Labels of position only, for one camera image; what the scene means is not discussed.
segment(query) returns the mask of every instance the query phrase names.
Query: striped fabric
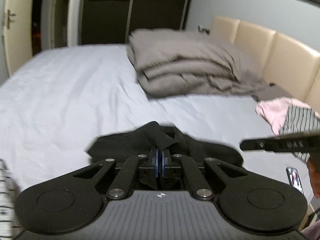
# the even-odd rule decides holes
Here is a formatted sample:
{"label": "striped fabric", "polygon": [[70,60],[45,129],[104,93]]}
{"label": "striped fabric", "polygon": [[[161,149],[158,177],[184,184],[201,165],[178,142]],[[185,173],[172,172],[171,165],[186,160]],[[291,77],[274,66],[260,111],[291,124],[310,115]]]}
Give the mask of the striped fabric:
{"label": "striped fabric", "polygon": [[[315,111],[311,108],[304,108],[298,106],[289,106],[284,125],[279,129],[279,134],[290,134],[305,131],[312,131],[320,129],[320,119],[316,116]],[[294,156],[307,162],[309,153],[293,153]]]}
{"label": "striped fabric", "polygon": [[15,199],[15,184],[0,159],[0,240],[13,239],[22,231],[13,209]]}

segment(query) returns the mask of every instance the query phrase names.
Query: bed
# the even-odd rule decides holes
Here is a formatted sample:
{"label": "bed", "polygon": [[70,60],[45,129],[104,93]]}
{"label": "bed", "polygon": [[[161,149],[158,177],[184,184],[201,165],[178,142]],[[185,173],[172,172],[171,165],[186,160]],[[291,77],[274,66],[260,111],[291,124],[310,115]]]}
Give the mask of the bed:
{"label": "bed", "polygon": [[[215,17],[212,33],[257,59],[275,82],[320,111],[320,53],[281,33]],[[20,190],[87,166],[85,150],[97,137],[133,130],[150,121],[173,123],[199,140],[239,149],[244,138],[272,136],[249,96],[187,95],[147,99],[125,45],[45,51],[0,88],[0,158]],[[244,167],[288,183],[298,169],[304,194],[313,196],[306,165],[291,154],[245,152]]]}

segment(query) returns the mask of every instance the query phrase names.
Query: wardrobe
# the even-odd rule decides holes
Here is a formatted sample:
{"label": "wardrobe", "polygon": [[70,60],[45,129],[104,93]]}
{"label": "wardrobe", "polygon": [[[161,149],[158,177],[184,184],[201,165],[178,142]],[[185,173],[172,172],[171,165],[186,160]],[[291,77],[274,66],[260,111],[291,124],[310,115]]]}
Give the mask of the wardrobe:
{"label": "wardrobe", "polygon": [[79,44],[126,43],[138,28],[184,29],[189,0],[81,0]]}

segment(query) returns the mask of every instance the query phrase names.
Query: mattress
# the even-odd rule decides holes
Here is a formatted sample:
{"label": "mattress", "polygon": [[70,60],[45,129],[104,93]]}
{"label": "mattress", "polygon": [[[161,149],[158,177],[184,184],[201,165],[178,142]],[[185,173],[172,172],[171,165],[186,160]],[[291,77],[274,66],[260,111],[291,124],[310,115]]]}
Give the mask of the mattress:
{"label": "mattress", "polygon": [[[198,140],[236,147],[271,136],[251,97],[187,95],[147,99],[124,45],[45,51],[0,88],[0,158],[24,190],[90,163],[98,136],[134,130],[150,121],[174,124]],[[288,183],[297,168],[308,201],[306,165],[291,154],[242,153],[246,169]]]}

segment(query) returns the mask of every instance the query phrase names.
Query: black cloth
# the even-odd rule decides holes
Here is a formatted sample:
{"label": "black cloth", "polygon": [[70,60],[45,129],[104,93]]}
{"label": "black cloth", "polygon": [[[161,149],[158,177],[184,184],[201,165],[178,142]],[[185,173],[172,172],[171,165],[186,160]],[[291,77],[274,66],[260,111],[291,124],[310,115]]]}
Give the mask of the black cloth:
{"label": "black cloth", "polygon": [[87,153],[94,162],[113,158],[124,163],[127,158],[139,154],[150,155],[152,146],[162,152],[169,149],[171,155],[183,154],[195,162],[211,157],[241,167],[242,156],[234,149],[222,144],[197,141],[183,134],[176,127],[160,126],[150,122],[135,131],[99,137]]}

